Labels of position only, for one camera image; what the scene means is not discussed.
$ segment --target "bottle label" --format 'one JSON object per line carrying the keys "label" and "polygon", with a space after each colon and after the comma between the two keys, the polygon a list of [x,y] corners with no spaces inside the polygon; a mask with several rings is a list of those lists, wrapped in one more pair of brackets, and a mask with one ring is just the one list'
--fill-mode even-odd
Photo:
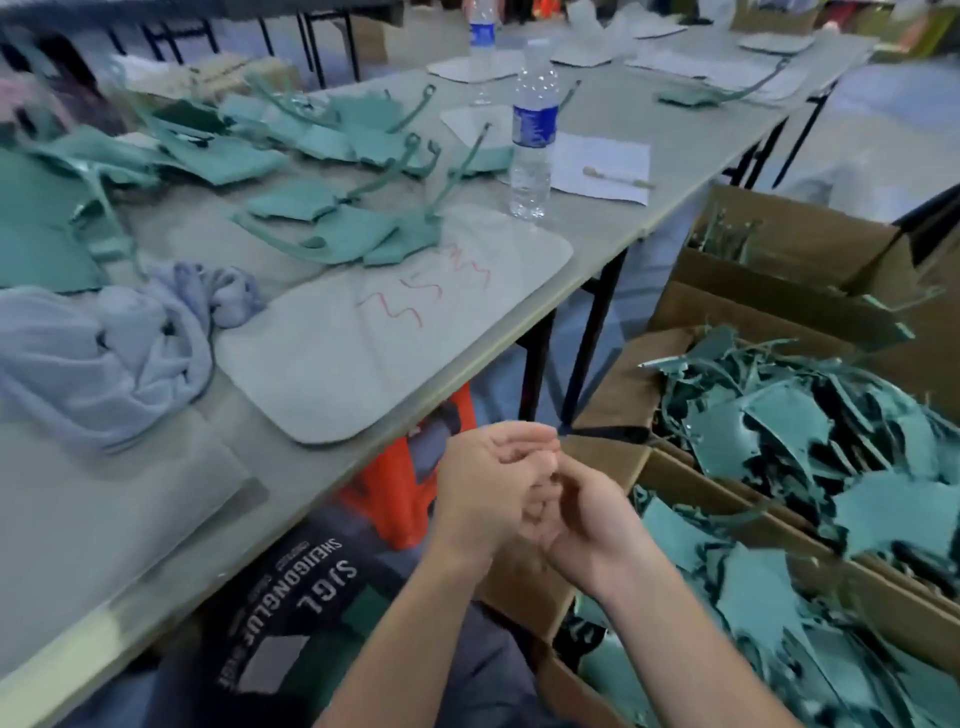
{"label": "bottle label", "polygon": [[514,107],[514,144],[542,149],[557,136],[557,107],[530,111]]}
{"label": "bottle label", "polygon": [[470,23],[470,48],[490,48],[496,41],[493,23]]}

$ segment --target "stool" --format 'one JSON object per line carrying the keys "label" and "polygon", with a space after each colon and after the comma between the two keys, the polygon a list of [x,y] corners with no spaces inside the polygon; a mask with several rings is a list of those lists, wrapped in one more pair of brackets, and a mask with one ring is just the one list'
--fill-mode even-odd
{"label": "stool", "polygon": [[[421,424],[438,416],[451,435],[477,427],[469,384],[454,392]],[[437,469],[432,467],[423,481],[417,482],[408,437],[398,437],[337,496],[344,505],[370,519],[379,537],[394,550],[423,541],[430,523],[428,509],[437,497]]]}

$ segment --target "water bottle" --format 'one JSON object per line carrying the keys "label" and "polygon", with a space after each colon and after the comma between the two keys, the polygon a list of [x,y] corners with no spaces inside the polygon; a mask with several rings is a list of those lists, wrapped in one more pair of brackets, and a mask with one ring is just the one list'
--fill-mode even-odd
{"label": "water bottle", "polygon": [[514,162],[510,167],[510,212],[523,220],[546,213],[550,196],[550,152],[557,135],[560,78],[550,63],[545,38],[527,43],[514,98]]}
{"label": "water bottle", "polygon": [[[490,75],[495,52],[497,20],[496,0],[473,0],[469,21],[470,75],[474,77]],[[476,97],[473,99],[475,106],[485,106],[490,103],[488,83],[485,81],[476,85]]]}

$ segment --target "floor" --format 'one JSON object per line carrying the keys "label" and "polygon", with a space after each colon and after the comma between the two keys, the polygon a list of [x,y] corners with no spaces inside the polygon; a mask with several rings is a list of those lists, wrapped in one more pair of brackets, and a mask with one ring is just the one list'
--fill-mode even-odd
{"label": "floor", "polygon": [[[306,85],[315,87],[316,80],[307,70],[294,20],[270,20],[268,25],[276,54],[295,63]],[[266,52],[255,22],[215,22],[214,27],[224,49],[249,55]],[[352,77],[339,31],[325,22],[316,25],[316,32],[328,83],[349,83]],[[509,45],[517,43],[523,33],[546,32],[549,28],[540,24],[523,30],[507,29],[501,38]],[[151,56],[136,29],[119,29],[119,35],[128,52]],[[105,48],[108,49],[105,41],[105,37],[92,34],[76,39],[95,71],[105,60]],[[407,10],[403,28],[387,29],[386,44],[389,65],[365,64],[364,78],[462,55],[467,50],[467,31],[457,12],[413,8]],[[180,48],[188,61],[209,53],[204,39],[184,40]],[[860,216],[892,221],[960,182],[957,118],[960,118],[960,62],[957,60],[869,66],[855,71],[835,91],[779,192],[811,175],[826,182],[835,178],[838,200],[843,198],[844,204],[854,207]],[[802,113],[791,118],[757,189],[769,189],[804,122]],[[838,171],[845,174],[838,177]],[[626,340],[643,331],[701,201],[702,197],[691,200],[651,238],[630,250],[593,358],[590,377],[595,376]],[[540,397],[538,419],[543,422],[557,424],[559,421],[565,385],[590,302],[590,295],[578,291],[558,310]],[[472,393],[481,422],[516,415],[523,364],[524,351],[513,346],[473,380]],[[362,523],[354,526],[363,529]],[[397,565],[402,567],[405,558],[398,554]],[[105,728],[137,725],[136,716],[142,715],[144,696],[149,695],[149,680],[128,676],[114,688],[113,707],[100,710],[99,705],[88,704],[89,710],[83,715],[77,714],[72,725]]]}

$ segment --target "person's left hand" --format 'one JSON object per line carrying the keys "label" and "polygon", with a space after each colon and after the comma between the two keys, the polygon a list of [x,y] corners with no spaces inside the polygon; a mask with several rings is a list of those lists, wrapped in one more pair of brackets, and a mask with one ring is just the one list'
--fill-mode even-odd
{"label": "person's left hand", "polygon": [[538,423],[497,423],[450,438],[437,471],[428,550],[481,578],[518,532],[524,509],[560,497],[563,488],[549,480],[559,450],[557,430]]}

